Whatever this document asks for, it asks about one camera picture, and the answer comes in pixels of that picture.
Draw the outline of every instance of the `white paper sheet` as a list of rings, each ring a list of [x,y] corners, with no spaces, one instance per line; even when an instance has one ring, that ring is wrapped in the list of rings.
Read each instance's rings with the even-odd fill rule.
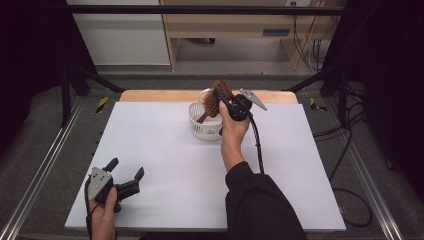
[[[204,141],[190,130],[189,103],[116,103],[92,164],[117,157],[115,183],[134,178],[143,166],[141,192],[125,199],[117,228],[144,231],[226,229],[226,170],[221,140]],[[253,106],[265,173],[292,204],[305,231],[346,230],[302,105]],[[252,127],[242,151],[259,172]],[[84,184],[65,226],[85,229]]]

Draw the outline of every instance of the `black sleeve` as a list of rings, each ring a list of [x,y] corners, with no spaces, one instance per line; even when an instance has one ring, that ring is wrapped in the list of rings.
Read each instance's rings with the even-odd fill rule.
[[[229,192],[228,239],[307,239],[293,207],[268,175],[254,174],[247,162],[225,177]]]

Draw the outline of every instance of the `wooden table edge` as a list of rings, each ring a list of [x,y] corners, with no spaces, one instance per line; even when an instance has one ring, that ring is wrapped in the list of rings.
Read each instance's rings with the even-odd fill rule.
[[[202,90],[126,90],[120,102],[195,102]],[[289,91],[255,90],[263,103],[298,104],[296,95]]]

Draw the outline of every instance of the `plastic basket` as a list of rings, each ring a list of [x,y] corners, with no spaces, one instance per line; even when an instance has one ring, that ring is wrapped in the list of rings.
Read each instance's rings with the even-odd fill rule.
[[[221,115],[218,114],[214,118],[208,116],[205,121],[203,121],[203,123],[196,122],[197,119],[199,119],[200,116],[202,116],[205,112],[203,101],[201,101],[201,96],[207,91],[209,91],[209,89],[206,89],[200,93],[197,102],[190,103],[188,106],[188,115],[191,124],[191,131],[193,134],[202,140],[213,141],[221,138],[221,135],[219,135],[219,130],[222,128]]]

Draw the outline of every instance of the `human hand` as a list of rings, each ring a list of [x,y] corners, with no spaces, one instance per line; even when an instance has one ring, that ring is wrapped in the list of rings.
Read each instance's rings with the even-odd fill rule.
[[[241,143],[249,129],[250,120],[246,118],[243,121],[234,121],[228,113],[227,106],[222,101],[219,102],[219,113],[223,123],[221,155],[225,167],[229,171],[237,163],[244,161],[241,154]]]
[[[115,232],[115,207],[118,193],[112,187],[107,195],[106,205],[99,204],[94,199],[89,201],[91,212],[92,240],[114,240]]]

